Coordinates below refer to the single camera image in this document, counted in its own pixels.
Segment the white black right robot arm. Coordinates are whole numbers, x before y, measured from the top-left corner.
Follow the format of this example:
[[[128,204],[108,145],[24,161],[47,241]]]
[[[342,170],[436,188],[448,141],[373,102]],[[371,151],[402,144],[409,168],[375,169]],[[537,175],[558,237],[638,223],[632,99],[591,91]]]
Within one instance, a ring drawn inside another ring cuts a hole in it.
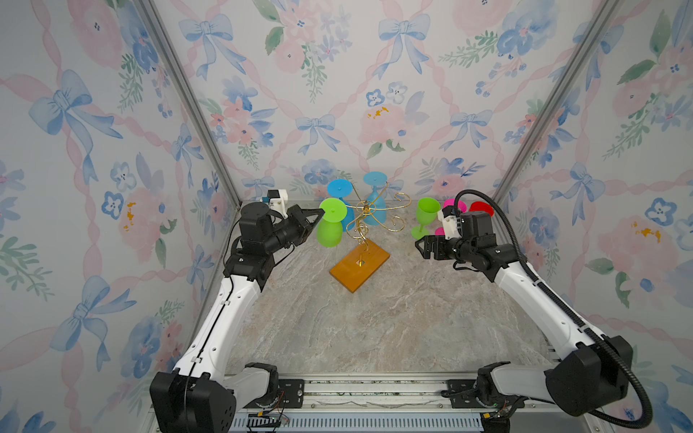
[[[498,362],[481,367],[473,387],[449,390],[448,398],[505,409],[536,400],[553,403],[571,416],[626,398],[630,382],[623,369],[632,362],[633,348],[622,337],[604,335],[565,304],[519,247],[498,244],[489,214],[447,206],[438,219],[442,234],[424,236],[415,244],[422,257],[451,261],[457,271],[484,274],[532,319],[557,357],[551,366]]]

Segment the pink wine glass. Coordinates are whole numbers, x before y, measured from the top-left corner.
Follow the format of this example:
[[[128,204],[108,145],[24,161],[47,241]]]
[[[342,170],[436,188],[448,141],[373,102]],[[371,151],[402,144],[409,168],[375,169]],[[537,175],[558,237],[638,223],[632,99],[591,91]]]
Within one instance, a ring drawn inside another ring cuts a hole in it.
[[[467,204],[464,201],[459,200],[456,204],[453,198],[446,200],[437,214],[441,227],[436,229],[435,235],[444,236],[447,240],[459,237],[459,218],[466,212]]]

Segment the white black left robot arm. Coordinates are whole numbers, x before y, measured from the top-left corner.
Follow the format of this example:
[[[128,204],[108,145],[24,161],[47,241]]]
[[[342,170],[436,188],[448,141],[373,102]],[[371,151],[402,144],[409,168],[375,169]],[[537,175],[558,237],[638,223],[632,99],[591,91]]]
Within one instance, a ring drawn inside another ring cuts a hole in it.
[[[226,376],[245,315],[277,265],[275,254],[305,243],[325,214],[298,205],[282,210],[279,203],[271,198],[241,209],[240,234],[231,244],[213,307],[173,370],[157,373],[150,385],[160,431],[227,432],[239,410],[279,402],[276,366],[251,363]]]

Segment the green wine glass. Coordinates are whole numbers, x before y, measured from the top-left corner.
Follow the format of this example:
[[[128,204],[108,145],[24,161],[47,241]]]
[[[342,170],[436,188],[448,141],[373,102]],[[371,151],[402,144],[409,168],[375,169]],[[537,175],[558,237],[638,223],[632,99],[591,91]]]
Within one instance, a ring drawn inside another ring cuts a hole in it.
[[[318,225],[317,240],[326,248],[336,247],[342,239],[342,221],[348,214],[348,208],[339,198],[326,198],[319,208],[324,215]]]
[[[428,226],[438,217],[441,205],[435,198],[421,198],[417,203],[416,220],[418,225],[411,230],[415,240],[422,239],[430,234]]]

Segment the red wine glass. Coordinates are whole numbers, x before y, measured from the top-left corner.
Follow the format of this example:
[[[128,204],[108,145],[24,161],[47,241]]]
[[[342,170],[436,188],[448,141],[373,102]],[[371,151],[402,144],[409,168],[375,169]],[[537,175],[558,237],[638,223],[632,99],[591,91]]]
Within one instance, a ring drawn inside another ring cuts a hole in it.
[[[475,201],[471,204],[471,206],[468,209],[469,212],[485,212],[489,214],[489,216],[494,216],[494,213],[496,211],[494,210],[494,207],[488,204],[487,202],[483,201]]]

